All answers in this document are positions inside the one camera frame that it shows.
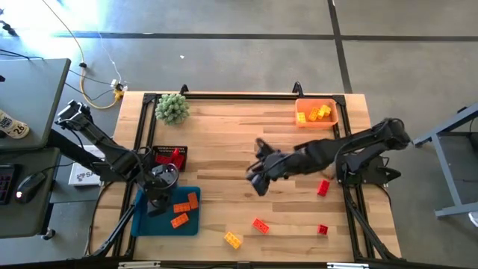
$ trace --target succulent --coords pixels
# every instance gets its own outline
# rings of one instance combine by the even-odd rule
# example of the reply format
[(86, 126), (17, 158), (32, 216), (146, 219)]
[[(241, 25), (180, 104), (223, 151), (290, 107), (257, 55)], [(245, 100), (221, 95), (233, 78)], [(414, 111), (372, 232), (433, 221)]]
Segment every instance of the succulent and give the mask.
[(189, 104), (181, 94), (163, 94), (156, 107), (156, 119), (163, 120), (166, 125), (182, 123), (189, 116)]

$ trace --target wooden table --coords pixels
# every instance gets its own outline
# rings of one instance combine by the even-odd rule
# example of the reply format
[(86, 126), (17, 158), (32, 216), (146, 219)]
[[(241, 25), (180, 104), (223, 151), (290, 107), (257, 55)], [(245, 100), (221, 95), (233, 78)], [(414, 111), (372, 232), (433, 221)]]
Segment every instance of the wooden table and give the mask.
[[(114, 140), (133, 148), (144, 92), (127, 92)], [(346, 95), (352, 132), (370, 128), (364, 95)], [(332, 130), (298, 129), (294, 101), (190, 100), (191, 116), (180, 126), (157, 122), (153, 145), (188, 146), (187, 169), (180, 185), (202, 189), (200, 230), (197, 236), (139, 237), (134, 259), (181, 261), (351, 262), (350, 235), (341, 188), (332, 181), (326, 197), (316, 195), (323, 175), (315, 173), (271, 182), (259, 197), (245, 180), (245, 169), (255, 161), (255, 139), (291, 151), (308, 140), (333, 138)], [(146, 116), (143, 145), (150, 116)], [(340, 124), (341, 135), (344, 135)], [(125, 184), (115, 183), (103, 195), (93, 228), (92, 247), (107, 238), (117, 224)], [(388, 249), (400, 256), (388, 198), (374, 185), (364, 185), (370, 225)], [(270, 227), (262, 235), (254, 219)], [(317, 235), (317, 225), (329, 227)], [(363, 232), (358, 239), (365, 253)], [(243, 244), (234, 250), (223, 239), (226, 232), (239, 235)], [(129, 227), (123, 239), (128, 240)]]

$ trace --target black metal frame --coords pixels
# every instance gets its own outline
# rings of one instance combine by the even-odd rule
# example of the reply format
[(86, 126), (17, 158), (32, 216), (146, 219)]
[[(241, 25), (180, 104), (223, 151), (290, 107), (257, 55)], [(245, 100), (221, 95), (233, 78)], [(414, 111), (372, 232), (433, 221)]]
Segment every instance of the black metal frame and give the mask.
[[(299, 82), (296, 82), (294, 84), (292, 93), (297, 93), (297, 95), (291, 95), (291, 94), (280, 94), (280, 93), (274, 93), (274, 94), (247, 94), (247, 93), (190, 93), (187, 85), (183, 85), (180, 94), (185, 95), (188, 99), (251, 99), (251, 100), (295, 100), (298, 98), (320, 98), (320, 99), (334, 99), (337, 102), (337, 105), (340, 109), (341, 116), (343, 119), (343, 124), (344, 124), (344, 130), (345, 130), (345, 135), (351, 135), (352, 131), (350, 128), (350, 121), (348, 117), (348, 112), (347, 112), (347, 104), (345, 101), (345, 95), (344, 94), (334, 94), (334, 95), (305, 95), (302, 89), (302, 86)], [(134, 140), (134, 149), (139, 149), (141, 140), (143, 137), (143, 131), (144, 131), (144, 122), (146, 120), (146, 112), (148, 110), (148, 107), (151, 103), (153, 103), (153, 109), (154, 107), (158, 104), (158, 98), (161, 97), (162, 93), (145, 93), (143, 96), (143, 104), (141, 107), (141, 112), (140, 112), (140, 121), (138, 123), (137, 127), (137, 134), (136, 138)], [(151, 121), (149, 124), (149, 130), (148, 130), (148, 135), (147, 135), (147, 142), (146, 146), (151, 147), (153, 138), (155, 136), (155, 127), (156, 127), (156, 118), (154, 113), (152, 113), (151, 116)], [(340, 137), (340, 131), (338, 127), (338, 123), (335, 124), (332, 128), (334, 137), (339, 138)], [(346, 191), (350, 191), (348, 187), (344, 187), (344, 193)], [(132, 195), (132, 185), (128, 185), (127, 188), (125, 189), (125, 194), (123, 197), (122, 201), (122, 208), (120, 212), (120, 219), (121, 217), (125, 214), (126, 210), (129, 207), (129, 200), (131, 199)], [(358, 209), (359, 212), (364, 215), (365, 220), (367, 220), (367, 212), (365, 209), (365, 201), (364, 201), (364, 195), (362, 192), (361, 188), (356, 188), (356, 194), (358, 198)], [(356, 231), (356, 225), (354, 221), (354, 217), (352, 212), (346, 208), (347, 211), (347, 219), (348, 219), (348, 224), (349, 224), (349, 231), (350, 231), (350, 240), (352, 243), (352, 250), (353, 250), (353, 258), (354, 260), (357, 260), (362, 256), (360, 249), (359, 249), (359, 240), (357, 237), (357, 231)], [(375, 258), (372, 244), (369, 240), (369, 238), (364, 234), (365, 240), (366, 240), (366, 247), (367, 247), (367, 257), (368, 258)], [(120, 247), (122, 243), (122, 233), (118, 235), (117, 240), (115, 241), (114, 248), (113, 248), (113, 256), (120, 256)], [(129, 241), (128, 241), (128, 246), (125, 252), (125, 257), (131, 258), (134, 253), (134, 246), (136, 243), (136, 238), (130, 235)], [(197, 265), (196, 262), (187, 262), (189, 265)], [(274, 263), (275, 265), (277, 264), (287, 264), (288, 266), (297, 266), (297, 265), (311, 265), (311, 266), (318, 266), (318, 265), (323, 265), (323, 263), (316, 263), (316, 262), (287, 262), (287, 263)]]

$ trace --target gray floor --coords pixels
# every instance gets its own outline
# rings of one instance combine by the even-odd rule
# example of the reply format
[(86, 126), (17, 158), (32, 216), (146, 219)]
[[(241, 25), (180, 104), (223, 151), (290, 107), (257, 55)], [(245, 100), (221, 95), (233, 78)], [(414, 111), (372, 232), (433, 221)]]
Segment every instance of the gray floor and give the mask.
[[(76, 31), (332, 34), (326, 0), (49, 2)], [(66, 4), (63, 10), (61, 2)], [(64, 29), (41, 1), (33, 1), (28, 9), (15, 1), (5, 5), (3, 19), (21, 37), (1, 33), (0, 48), (70, 58), (72, 69), (79, 71), (77, 46), (71, 38), (49, 37)], [(473, 0), (335, 0), (335, 5), (342, 34), (478, 35), (473, 27), (478, 23), (474, 12), (478, 2)], [(28, 19), (32, 16), (38, 22)], [(79, 41), (91, 68), (89, 76), (102, 81), (117, 77), (100, 39)], [(103, 43), (131, 90), (178, 90), (186, 83), (191, 90), (288, 92), (298, 80), (307, 92), (343, 92), (333, 40), (104, 39)], [(353, 92), (366, 95), (373, 123), (399, 117), (412, 137), (478, 101), (475, 42), (347, 41), (344, 53)], [(70, 73), (68, 82), (77, 87), (78, 76)], [(108, 86), (87, 81), (85, 88), (97, 96)], [(71, 99), (82, 97), (65, 87), (61, 107)], [(110, 101), (107, 95), (97, 103)], [(118, 111), (119, 106), (93, 110), (93, 116), (112, 135)], [(389, 189), (403, 257), (477, 268), (478, 228), (466, 216), (436, 220), (433, 214), (452, 202), (434, 149), (410, 147), (388, 155), (390, 166), (403, 173)], [(62, 169), (59, 180), (68, 175)], [(63, 192), (59, 200), (78, 194), (76, 190)], [(48, 242), (40, 238), (2, 240), (0, 264), (81, 256), (92, 210), (92, 202), (55, 206), (51, 226), (58, 236)]]

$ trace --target blue tray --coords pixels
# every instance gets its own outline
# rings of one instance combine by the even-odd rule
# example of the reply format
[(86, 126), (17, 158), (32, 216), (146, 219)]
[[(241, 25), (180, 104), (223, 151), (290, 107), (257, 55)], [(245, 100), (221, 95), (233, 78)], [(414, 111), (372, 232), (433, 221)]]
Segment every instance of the blue tray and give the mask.
[(152, 235), (196, 235), (199, 231), (199, 210), (201, 209), (201, 189), (199, 187), (177, 187), (173, 191), (172, 204), (188, 202), (187, 194), (195, 192), (199, 201), (199, 208), (187, 213), (189, 221), (174, 229), (171, 220), (178, 217), (170, 206), (164, 214), (156, 217), (147, 216), (148, 200), (144, 192), (139, 190), (136, 194), (136, 208), (134, 210), (131, 234), (137, 236)]

